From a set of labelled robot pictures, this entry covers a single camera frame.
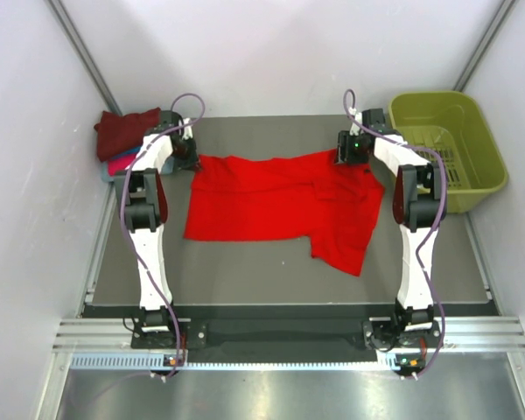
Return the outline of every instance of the metal frame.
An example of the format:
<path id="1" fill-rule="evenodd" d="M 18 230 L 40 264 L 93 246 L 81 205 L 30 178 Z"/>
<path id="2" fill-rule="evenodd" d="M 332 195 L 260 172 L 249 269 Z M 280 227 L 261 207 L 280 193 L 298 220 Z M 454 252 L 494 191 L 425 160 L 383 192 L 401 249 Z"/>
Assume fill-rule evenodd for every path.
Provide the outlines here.
<path id="1" fill-rule="evenodd" d="M 52 12 L 59 20 L 63 31 L 72 43 L 76 53 L 80 57 L 82 65 L 87 69 L 94 81 L 99 93 L 106 102 L 109 110 L 121 114 L 121 110 L 116 103 L 115 97 L 109 90 L 106 81 L 103 79 L 95 61 L 85 46 L 80 34 L 78 33 L 72 19 L 61 0 L 46 0 Z M 471 79 L 480 61 L 486 54 L 488 47 L 493 43 L 499 29 L 504 24 L 517 0 L 502 0 L 498 10 L 495 12 L 490 24 L 486 28 L 480 42 L 477 44 L 471 58 L 468 60 L 463 72 L 458 77 L 454 89 L 462 91 L 467 82 Z M 130 368 L 129 364 L 136 363 L 133 368 L 156 368 L 163 370 L 167 366 L 161 366 L 160 357 L 174 356 L 171 351 L 144 351 L 133 350 L 130 348 L 131 334 L 125 330 L 120 318 L 112 319 L 113 316 L 122 316 L 132 308 L 119 307 L 93 307 L 95 285 L 101 267 L 102 257 L 107 241 L 109 224 L 115 207 L 115 194 L 112 187 L 107 192 L 103 216 L 99 223 L 98 233 L 94 251 L 89 264 L 87 281 L 81 299 L 76 310 L 76 316 L 92 316 L 99 318 L 72 318 L 63 320 L 59 327 L 56 340 L 52 350 L 49 370 L 43 394 L 40 398 L 36 418 L 52 419 L 56 418 L 60 407 L 60 399 L 66 385 L 67 375 L 70 368 Z M 483 277 L 486 293 L 489 299 L 492 295 L 498 300 L 497 290 L 491 287 L 491 274 L 484 259 L 481 243 L 479 242 L 467 215 L 466 221 L 469 237 L 479 264 L 480 273 Z M 447 353 L 477 353 L 477 352 L 496 352 L 507 353 L 511 370 L 517 384 L 519 395 L 521 396 L 525 408 L 525 336 L 521 328 L 521 323 L 515 317 L 482 316 L 496 315 L 498 313 L 494 301 L 488 305 L 447 305 L 448 314 L 447 330 L 442 349 L 443 354 Z M 363 319 L 369 319 L 380 314 L 385 314 L 388 305 L 335 305 L 333 308 L 322 307 L 320 305 L 297 306 L 295 311 L 291 308 L 273 307 L 273 313 L 279 314 L 278 322 L 284 323 L 306 323 L 314 325 L 321 322 L 321 329 L 326 329 L 329 325 L 338 324 L 340 321 L 347 326 L 355 326 Z M 176 307 L 178 314 L 191 316 L 193 319 L 181 319 L 184 326 L 191 326 L 194 322 L 216 323 L 219 327 L 225 327 L 231 323 L 234 329 L 237 323 L 255 322 L 264 326 L 268 322 L 268 313 L 264 307 L 220 307 L 220 306 L 201 306 L 201 307 Z M 476 315 L 462 318 L 469 313 Z M 322 333 L 319 326 L 315 331 Z M 389 355 L 367 351 L 355 351 L 356 358 L 360 360 L 318 360 L 300 361 L 294 363 L 281 362 L 253 362 L 237 361 L 230 363 L 228 360 L 209 361 L 203 360 L 203 352 L 206 349 L 188 350 L 186 352 L 186 363 L 182 370 L 353 370 L 353 371 L 382 371 L 391 369 Z"/>

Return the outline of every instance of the metal floor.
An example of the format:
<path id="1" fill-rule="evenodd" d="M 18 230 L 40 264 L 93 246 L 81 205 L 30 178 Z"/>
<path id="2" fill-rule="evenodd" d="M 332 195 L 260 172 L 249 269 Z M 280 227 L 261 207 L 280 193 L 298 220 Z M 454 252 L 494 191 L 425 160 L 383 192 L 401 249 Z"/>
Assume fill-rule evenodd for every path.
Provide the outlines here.
<path id="1" fill-rule="evenodd" d="M 262 160 L 332 149 L 339 130 L 348 127 L 339 115 L 206 118 L 194 132 L 204 154 Z M 391 212 L 393 182 L 382 164 L 373 170 L 387 190 L 360 277 L 311 259 L 305 237 L 251 243 L 184 240 L 193 174 L 164 177 L 170 209 L 165 271 L 176 305 L 392 303 L 400 285 L 403 245 Z M 433 267 L 432 278 L 445 303 L 487 301 L 465 216 L 444 220 Z M 139 296 L 136 259 L 113 223 L 93 304 L 136 305 Z"/>
<path id="2" fill-rule="evenodd" d="M 418 382 L 366 372 L 181 372 L 165 385 L 134 377 L 89 405 L 127 374 L 71 371 L 58 419 L 525 418 L 508 358 L 497 353 L 443 354 Z"/>

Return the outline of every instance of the laundry basket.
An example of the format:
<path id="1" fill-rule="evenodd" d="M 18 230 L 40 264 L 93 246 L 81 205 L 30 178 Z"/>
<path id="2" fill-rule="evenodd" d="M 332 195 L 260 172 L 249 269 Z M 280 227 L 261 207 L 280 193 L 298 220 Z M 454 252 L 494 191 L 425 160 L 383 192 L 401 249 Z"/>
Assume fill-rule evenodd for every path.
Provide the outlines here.
<path id="1" fill-rule="evenodd" d="M 444 160 L 447 211 L 464 213 L 500 190 L 508 172 L 477 103 L 460 92 L 399 94 L 389 104 L 394 129 Z M 420 154 L 429 160 L 426 153 Z"/>

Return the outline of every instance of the plastic basket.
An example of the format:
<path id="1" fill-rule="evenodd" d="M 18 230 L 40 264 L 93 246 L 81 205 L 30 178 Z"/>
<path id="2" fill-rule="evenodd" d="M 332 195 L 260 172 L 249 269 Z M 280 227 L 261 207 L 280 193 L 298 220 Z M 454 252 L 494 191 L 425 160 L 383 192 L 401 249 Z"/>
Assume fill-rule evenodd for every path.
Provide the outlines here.
<path id="1" fill-rule="evenodd" d="M 487 122 L 466 94 L 399 94 L 389 104 L 389 117 L 407 142 L 429 147 L 444 160 L 449 213 L 471 210 L 508 181 Z"/>

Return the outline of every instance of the dark red folded cloth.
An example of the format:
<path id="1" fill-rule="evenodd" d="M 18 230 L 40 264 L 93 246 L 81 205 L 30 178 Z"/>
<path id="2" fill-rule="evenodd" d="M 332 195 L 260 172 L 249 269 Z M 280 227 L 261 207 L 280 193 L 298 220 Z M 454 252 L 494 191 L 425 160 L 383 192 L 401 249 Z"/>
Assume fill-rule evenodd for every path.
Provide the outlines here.
<path id="1" fill-rule="evenodd" d="M 336 150 L 253 162 L 200 156 L 185 227 L 196 241 L 311 238 L 311 256 L 358 276 L 383 187 L 367 164 L 334 164 Z"/>
<path id="2" fill-rule="evenodd" d="M 160 108 L 142 114 L 115 115 L 103 111 L 94 126 L 97 131 L 97 157 L 105 162 L 116 155 L 142 146 L 144 133 L 159 123 Z"/>

